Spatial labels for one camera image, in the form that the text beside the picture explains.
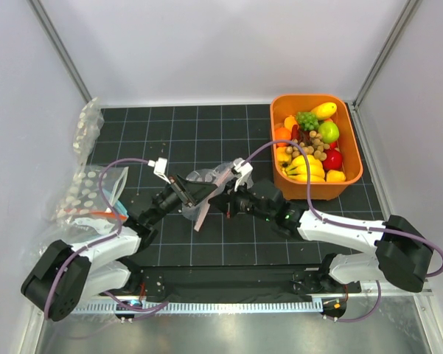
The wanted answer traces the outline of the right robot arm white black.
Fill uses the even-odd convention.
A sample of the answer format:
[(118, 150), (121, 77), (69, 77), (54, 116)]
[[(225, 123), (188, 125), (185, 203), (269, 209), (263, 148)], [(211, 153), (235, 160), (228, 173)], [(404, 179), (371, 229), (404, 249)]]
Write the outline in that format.
[(286, 239), (318, 241), (354, 249), (355, 254), (328, 254), (317, 272), (319, 287), (336, 291), (351, 282), (386, 280), (404, 291), (422, 291), (433, 255), (423, 236), (405, 218), (391, 215), (387, 221), (362, 221), (299, 206), (286, 200), (272, 182), (234, 187), (209, 203), (227, 217), (238, 213), (271, 222)]

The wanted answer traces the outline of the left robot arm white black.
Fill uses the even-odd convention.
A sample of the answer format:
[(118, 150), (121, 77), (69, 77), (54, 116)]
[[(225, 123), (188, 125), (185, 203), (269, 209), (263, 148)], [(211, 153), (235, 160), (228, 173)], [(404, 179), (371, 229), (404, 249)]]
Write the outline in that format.
[(154, 241), (156, 224), (167, 214), (183, 205), (197, 206), (216, 189), (214, 183), (175, 175), (155, 195), (136, 193), (123, 204), (128, 217), (119, 234), (75, 245), (52, 242), (23, 281), (21, 294), (53, 322), (66, 318), (85, 295), (117, 289), (135, 294), (142, 278), (130, 257)]

